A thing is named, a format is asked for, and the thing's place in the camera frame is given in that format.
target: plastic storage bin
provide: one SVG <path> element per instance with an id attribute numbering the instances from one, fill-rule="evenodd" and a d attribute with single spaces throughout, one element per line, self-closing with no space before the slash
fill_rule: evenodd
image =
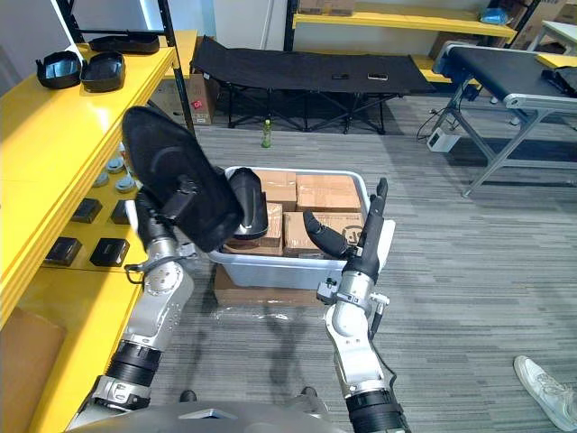
<path id="1" fill-rule="evenodd" d="M 229 167 L 226 177 L 240 167 Z M 331 174 L 353 178 L 354 186 L 362 204 L 362 216 L 366 218 L 370 201 L 362 177 L 352 171 L 298 170 L 251 167 L 253 170 L 294 171 L 296 174 Z M 212 251 L 208 258 L 220 263 L 237 286 L 284 287 L 290 289 L 316 290 L 318 283 L 331 278 L 341 280 L 344 260 L 298 259 L 294 257 L 229 254 Z"/>

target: conveyor belt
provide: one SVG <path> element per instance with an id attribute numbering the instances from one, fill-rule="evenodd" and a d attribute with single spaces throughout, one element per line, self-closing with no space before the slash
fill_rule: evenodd
<path id="1" fill-rule="evenodd" d="M 469 70 L 500 100 L 511 94 L 567 97 L 541 78 L 546 67 L 534 52 L 453 47 L 449 59 L 454 66 Z"/>

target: blue object on shelf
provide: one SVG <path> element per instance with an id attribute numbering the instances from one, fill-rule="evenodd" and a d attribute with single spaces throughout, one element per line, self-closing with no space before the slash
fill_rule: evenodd
<path id="1" fill-rule="evenodd" d="M 507 13 L 500 7 L 488 7 L 481 12 L 482 23 L 505 25 L 507 21 Z"/>

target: brown cardboard box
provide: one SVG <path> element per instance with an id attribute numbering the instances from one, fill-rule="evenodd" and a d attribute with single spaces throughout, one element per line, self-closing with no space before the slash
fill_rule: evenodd
<path id="1" fill-rule="evenodd" d="M 297 211 L 361 212 L 353 178 L 339 175 L 297 176 Z"/>
<path id="2" fill-rule="evenodd" d="M 298 11 L 301 14 L 320 15 L 323 13 L 324 0 L 300 0 Z"/>
<path id="3" fill-rule="evenodd" d="M 577 3 L 570 4 L 570 2 L 567 2 L 567 5 L 563 6 L 563 9 L 555 18 L 555 21 L 558 23 L 577 24 Z"/>
<path id="4" fill-rule="evenodd" d="M 350 16 L 353 14 L 354 0 L 325 0 L 323 12 L 329 15 Z"/>
<path id="5" fill-rule="evenodd" d="M 226 244 L 236 249 L 243 249 L 246 247 L 255 248 L 259 246 L 278 248 L 282 242 L 282 205 L 279 203 L 267 203 L 267 216 L 269 219 L 269 229 L 265 236 L 250 241 L 231 239 Z"/>
<path id="6" fill-rule="evenodd" d="M 297 208 L 297 174 L 294 171 L 255 170 L 261 179 L 262 190 L 267 201 L 280 203 L 283 212 L 294 212 Z"/>
<path id="7" fill-rule="evenodd" d="M 353 14 L 354 0 L 300 0 L 298 11 L 301 14 L 329 14 L 348 16 Z"/>
<path id="8" fill-rule="evenodd" d="M 280 257 L 282 255 L 282 242 L 279 246 L 258 246 L 255 244 L 242 244 L 231 246 L 226 244 L 223 246 L 223 252 L 229 254 L 249 254 L 249 255 L 276 255 Z"/>
<path id="9" fill-rule="evenodd" d="M 0 333 L 2 431 L 28 429 L 66 332 L 16 308 Z"/>
<path id="10" fill-rule="evenodd" d="M 441 49 L 443 48 L 443 44 L 447 41 L 466 42 L 471 45 L 478 45 L 481 39 L 479 38 L 479 36 L 475 36 L 474 34 L 439 32 L 439 34 L 435 39 L 435 42 L 433 43 L 433 47 L 429 52 L 429 57 L 433 60 L 436 59 L 436 56 L 439 55 L 439 52 L 441 52 Z"/>
<path id="11" fill-rule="evenodd" d="M 192 122 L 212 124 L 218 98 L 218 83 L 213 79 L 204 79 L 202 74 L 190 75 L 190 78 L 185 79 L 185 83 Z M 163 79 L 152 94 L 151 100 L 172 120 L 179 124 L 185 123 L 174 79 Z"/>
<path id="12" fill-rule="evenodd" d="M 542 0 L 525 27 L 517 34 L 511 48 L 525 50 L 541 31 L 542 21 L 552 21 L 562 11 L 566 0 Z"/>
<path id="13" fill-rule="evenodd" d="M 285 212 L 285 255 L 300 258 L 324 258 L 310 240 L 302 212 Z M 357 244 L 362 231 L 362 215 L 354 213 L 313 212 L 321 224 L 343 235 L 349 244 Z"/>
<path id="14" fill-rule="evenodd" d="M 188 79 L 188 103 L 194 124 L 212 124 L 219 86 L 204 74 L 192 74 Z"/>
<path id="15" fill-rule="evenodd" d="M 218 304 L 223 307 L 237 305 L 271 305 L 275 307 L 323 307 L 316 300 L 315 290 L 272 287 L 239 287 L 235 285 L 223 266 L 216 266 L 214 291 Z"/>

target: person's foot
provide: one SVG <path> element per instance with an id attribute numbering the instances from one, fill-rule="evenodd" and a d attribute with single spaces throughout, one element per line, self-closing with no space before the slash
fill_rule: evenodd
<path id="1" fill-rule="evenodd" d="M 577 394 L 526 356 L 515 358 L 513 366 L 517 377 L 547 417 L 563 431 L 577 430 Z"/>

